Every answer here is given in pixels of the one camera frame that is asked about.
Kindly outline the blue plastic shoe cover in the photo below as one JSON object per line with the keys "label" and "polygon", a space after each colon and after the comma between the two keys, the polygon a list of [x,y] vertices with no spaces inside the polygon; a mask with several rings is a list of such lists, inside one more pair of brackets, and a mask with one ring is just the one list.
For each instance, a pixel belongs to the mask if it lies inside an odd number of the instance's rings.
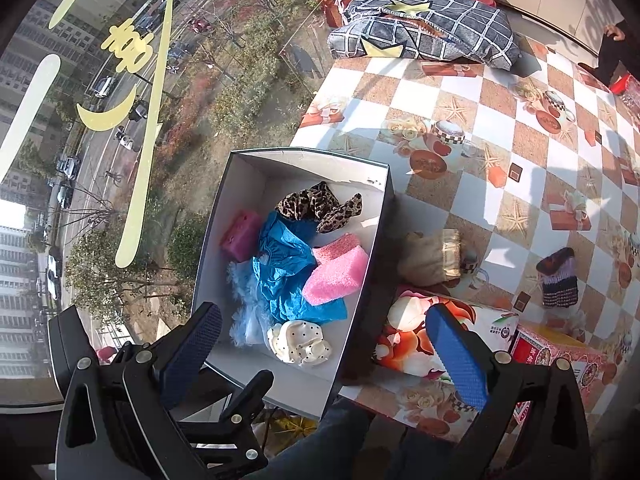
{"label": "blue plastic shoe cover", "polygon": [[258,292],[268,301],[280,298],[288,279],[314,264],[308,243],[294,233],[291,226],[314,228],[305,222],[285,222],[276,210],[272,210],[258,233],[257,254],[252,259],[252,266]]}

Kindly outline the pink bubble wrap block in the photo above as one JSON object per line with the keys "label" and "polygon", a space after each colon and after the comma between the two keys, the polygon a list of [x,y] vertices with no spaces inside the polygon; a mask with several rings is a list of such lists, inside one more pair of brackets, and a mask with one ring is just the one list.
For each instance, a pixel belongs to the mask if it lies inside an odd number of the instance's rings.
{"label": "pink bubble wrap block", "polygon": [[240,210],[221,239],[221,249],[234,261],[244,262],[254,256],[262,217],[252,210]]}

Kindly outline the white polka dot scrunchie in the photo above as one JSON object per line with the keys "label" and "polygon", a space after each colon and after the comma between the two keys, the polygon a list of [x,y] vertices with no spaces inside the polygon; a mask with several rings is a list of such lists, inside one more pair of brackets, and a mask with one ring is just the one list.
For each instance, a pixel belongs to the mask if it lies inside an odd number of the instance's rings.
{"label": "white polka dot scrunchie", "polygon": [[286,364],[317,366],[332,354],[322,328],[311,322],[294,320],[273,325],[267,332],[267,340],[274,356]]}

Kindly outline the leopard print scrunchie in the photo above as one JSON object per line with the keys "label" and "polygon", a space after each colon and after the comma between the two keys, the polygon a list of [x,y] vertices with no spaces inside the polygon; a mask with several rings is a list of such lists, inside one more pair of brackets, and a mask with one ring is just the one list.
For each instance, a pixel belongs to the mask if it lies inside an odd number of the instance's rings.
{"label": "leopard print scrunchie", "polygon": [[362,196],[356,193],[341,203],[326,181],[321,181],[306,190],[288,194],[277,204],[276,211],[291,221],[314,221],[317,232],[326,234],[344,228],[351,218],[360,216]]}

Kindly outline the checkered floral tablecloth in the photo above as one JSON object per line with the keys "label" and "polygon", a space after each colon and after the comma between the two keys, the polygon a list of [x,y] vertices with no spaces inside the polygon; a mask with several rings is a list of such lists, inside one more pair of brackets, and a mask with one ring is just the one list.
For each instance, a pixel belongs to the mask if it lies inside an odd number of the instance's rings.
{"label": "checkered floral tablecloth", "polygon": [[[616,410],[639,342],[639,131],[567,56],[520,40],[512,72],[339,60],[293,142],[384,162],[399,232],[458,230],[469,270],[438,292],[506,309],[602,353],[588,424]],[[545,308],[536,264],[574,249],[578,301]]]}

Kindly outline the seated person in black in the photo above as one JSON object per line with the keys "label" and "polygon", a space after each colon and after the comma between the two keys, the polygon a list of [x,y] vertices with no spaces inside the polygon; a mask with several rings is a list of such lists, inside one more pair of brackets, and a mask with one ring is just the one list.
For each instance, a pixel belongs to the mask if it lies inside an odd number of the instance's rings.
{"label": "seated person in black", "polygon": [[625,20],[605,26],[598,54],[598,66],[591,67],[579,63],[578,67],[609,86],[620,63],[631,76],[639,78],[639,39]]}

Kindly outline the dark plaid pillow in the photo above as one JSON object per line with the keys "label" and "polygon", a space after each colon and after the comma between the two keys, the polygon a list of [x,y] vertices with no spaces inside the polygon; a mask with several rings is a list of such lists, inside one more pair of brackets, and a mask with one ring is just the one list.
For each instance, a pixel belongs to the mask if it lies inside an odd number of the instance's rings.
{"label": "dark plaid pillow", "polygon": [[328,46],[334,58],[465,58],[498,70],[521,57],[506,14],[478,0],[352,0]]}

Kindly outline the purple striped knit sock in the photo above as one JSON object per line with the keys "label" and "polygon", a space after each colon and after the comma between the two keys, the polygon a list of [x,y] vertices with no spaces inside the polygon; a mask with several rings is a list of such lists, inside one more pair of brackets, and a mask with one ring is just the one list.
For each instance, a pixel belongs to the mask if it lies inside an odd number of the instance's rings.
{"label": "purple striped knit sock", "polygon": [[545,308],[569,308],[577,304],[578,286],[573,248],[564,247],[536,264]]}

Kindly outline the white open storage box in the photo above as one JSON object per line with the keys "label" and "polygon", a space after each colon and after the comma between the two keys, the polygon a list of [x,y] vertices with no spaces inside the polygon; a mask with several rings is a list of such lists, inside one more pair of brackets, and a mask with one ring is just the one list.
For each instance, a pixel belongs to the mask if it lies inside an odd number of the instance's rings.
{"label": "white open storage box", "polygon": [[320,418],[365,370],[390,305],[373,269],[394,196],[384,164],[317,150],[230,154],[204,237],[194,304],[216,304],[206,363],[239,387]]}

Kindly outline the pink foam sponge block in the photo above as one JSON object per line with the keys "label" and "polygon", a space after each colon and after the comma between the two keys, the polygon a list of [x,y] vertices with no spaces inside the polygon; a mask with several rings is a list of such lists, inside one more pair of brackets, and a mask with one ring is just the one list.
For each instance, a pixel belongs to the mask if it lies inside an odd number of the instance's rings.
{"label": "pink foam sponge block", "polygon": [[317,266],[303,287],[303,297],[320,306],[358,292],[366,277],[368,254],[356,246],[343,255]]}

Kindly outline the orange floral tissue pack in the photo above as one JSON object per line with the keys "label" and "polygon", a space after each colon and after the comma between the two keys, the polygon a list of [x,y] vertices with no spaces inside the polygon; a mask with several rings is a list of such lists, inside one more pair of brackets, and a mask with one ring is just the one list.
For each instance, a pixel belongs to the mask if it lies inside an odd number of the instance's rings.
{"label": "orange floral tissue pack", "polygon": [[442,310],[462,330],[474,333],[491,351],[508,351],[518,329],[518,315],[424,290],[401,287],[386,313],[372,360],[379,366],[420,378],[450,382],[446,364],[457,353]]}

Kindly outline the beige burlap pouch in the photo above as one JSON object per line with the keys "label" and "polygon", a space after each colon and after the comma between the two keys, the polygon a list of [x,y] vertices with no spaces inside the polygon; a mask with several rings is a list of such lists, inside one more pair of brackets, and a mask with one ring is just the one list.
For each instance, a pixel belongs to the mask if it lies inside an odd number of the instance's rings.
{"label": "beige burlap pouch", "polygon": [[402,241],[398,275],[419,287],[449,282],[461,276],[461,238],[458,230],[431,235],[410,232]]}

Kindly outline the red plastic bag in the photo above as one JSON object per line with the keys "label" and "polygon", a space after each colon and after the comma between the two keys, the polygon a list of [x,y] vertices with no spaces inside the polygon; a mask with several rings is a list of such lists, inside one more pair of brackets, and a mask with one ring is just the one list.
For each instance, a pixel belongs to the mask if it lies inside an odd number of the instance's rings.
{"label": "red plastic bag", "polygon": [[614,96],[618,96],[634,114],[639,113],[640,84],[630,73],[626,73],[610,85]]}

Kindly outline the light blue fluffy cloth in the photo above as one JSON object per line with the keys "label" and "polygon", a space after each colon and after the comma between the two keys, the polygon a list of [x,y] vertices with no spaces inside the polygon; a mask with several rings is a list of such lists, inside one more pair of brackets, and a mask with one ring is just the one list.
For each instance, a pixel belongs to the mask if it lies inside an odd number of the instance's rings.
{"label": "light blue fluffy cloth", "polygon": [[227,281],[232,297],[239,307],[232,314],[229,335],[237,347],[253,347],[268,344],[267,333],[273,326],[267,301],[258,292],[257,280],[250,260],[231,261],[227,269]]}

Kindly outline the pink knit sock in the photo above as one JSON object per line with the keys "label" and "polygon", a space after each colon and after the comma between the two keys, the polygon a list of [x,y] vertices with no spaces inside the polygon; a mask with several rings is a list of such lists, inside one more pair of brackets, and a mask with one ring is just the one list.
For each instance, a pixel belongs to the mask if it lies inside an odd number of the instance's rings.
{"label": "pink knit sock", "polygon": [[352,248],[358,247],[360,240],[357,235],[352,233],[345,233],[333,242],[321,247],[315,247],[312,250],[314,258],[318,264],[327,263],[352,250]]}

